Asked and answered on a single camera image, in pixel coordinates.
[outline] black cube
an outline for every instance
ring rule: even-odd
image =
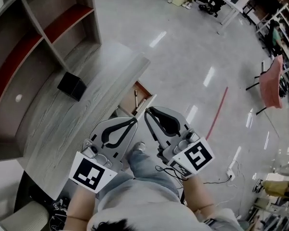
[[[82,82],[79,77],[69,72],[66,72],[57,88],[71,98],[79,101],[83,93],[85,92],[87,86]]]

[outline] open drawer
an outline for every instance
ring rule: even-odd
[[[137,91],[138,108],[136,108],[135,91]],[[132,86],[118,106],[118,110],[137,120],[144,114],[145,109],[155,99],[156,94],[150,93],[139,81]]]

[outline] jeans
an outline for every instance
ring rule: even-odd
[[[129,157],[128,162],[135,178],[123,171],[120,171],[116,177],[114,177],[102,190],[100,190],[98,197],[100,201],[109,191],[132,179],[154,182],[168,188],[179,197],[179,192],[167,173],[163,171],[158,172],[155,169],[156,163],[151,160],[150,156],[144,154],[140,150],[135,150]]]

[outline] shoe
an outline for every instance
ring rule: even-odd
[[[263,180],[257,181],[254,188],[252,189],[253,193],[260,193],[261,192],[261,190],[263,189],[263,186],[261,185],[262,182],[263,182]]]
[[[189,4],[189,2],[185,2],[185,3],[183,3],[182,4],[182,7],[185,7],[186,8],[186,6]]]
[[[133,146],[132,151],[142,151],[142,152],[145,152],[145,149],[146,149],[145,143],[143,143],[143,142],[137,142],[137,143]]]
[[[191,2],[188,2],[188,4],[186,5],[186,8],[188,10],[190,10],[192,8],[193,4]]]

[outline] gray floor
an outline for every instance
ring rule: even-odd
[[[226,180],[227,167],[241,147],[234,181],[207,186],[219,206],[244,216],[256,197],[251,192],[255,181],[272,172],[276,155],[289,147],[287,100],[283,109],[270,108],[256,116],[263,108],[259,88],[245,91],[268,57],[254,27],[238,16],[218,35],[219,22],[230,10],[227,6],[218,18],[199,11],[195,3],[187,10],[166,0],[96,0],[96,7],[103,42],[118,41],[151,61],[140,80],[157,94],[153,105],[185,117],[197,110],[191,126],[200,136],[207,135],[228,87],[208,139],[216,159],[200,174],[204,181]],[[159,35],[164,37],[151,47]],[[212,77],[204,82],[209,70]],[[161,164],[155,157],[157,143],[143,119],[134,140],[144,141],[147,153]]]

